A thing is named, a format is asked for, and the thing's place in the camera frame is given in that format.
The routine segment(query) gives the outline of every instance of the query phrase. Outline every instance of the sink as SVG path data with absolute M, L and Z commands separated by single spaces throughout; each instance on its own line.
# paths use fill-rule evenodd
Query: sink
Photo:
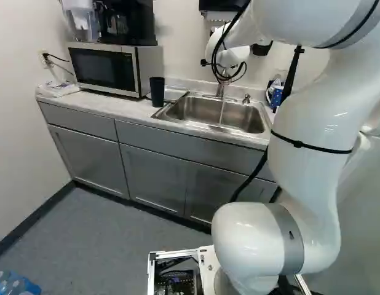
M 240 104 L 230 100 L 225 100 L 223 107 L 219 98 L 186 95 L 152 117 L 195 128 L 256 137 L 265 133 L 267 128 L 263 108 L 262 103 Z

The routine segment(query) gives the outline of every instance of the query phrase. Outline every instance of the cabinet door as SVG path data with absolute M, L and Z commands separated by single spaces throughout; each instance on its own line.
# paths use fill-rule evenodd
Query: cabinet door
M 51 125 L 49 130 L 74 179 L 129 198 L 118 143 Z
M 182 216 L 187 162 L 126 144 L 121 150 L 131 199 Z
M 227 204 L 247 176 L 190 163 L 185 215 L 204 224 L 212 222 L 219 207 Z M 239 195 L 238 202 L 268 202 L 277 185 L 254 179 Z

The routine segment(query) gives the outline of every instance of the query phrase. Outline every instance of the microwave door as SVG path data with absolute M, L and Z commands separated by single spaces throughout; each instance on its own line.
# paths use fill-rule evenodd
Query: microwave door
M 78 83 L 137 93 L 133 55 L 90 49 L 69 48 Z

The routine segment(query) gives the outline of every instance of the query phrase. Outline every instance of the floor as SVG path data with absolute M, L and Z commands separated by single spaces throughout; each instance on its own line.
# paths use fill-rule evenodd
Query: floor
M 0 258 L 0 269 L 43 294 L 144 295 L 150 251 L 210 244 L 207 234 L 77 188 Z

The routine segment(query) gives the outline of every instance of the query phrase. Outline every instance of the black cup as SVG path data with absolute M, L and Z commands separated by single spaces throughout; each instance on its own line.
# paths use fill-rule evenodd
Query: black cup
M 151 77 L 152 105 L 161 108 L 164 105 L 165 79 L 163 77 Z

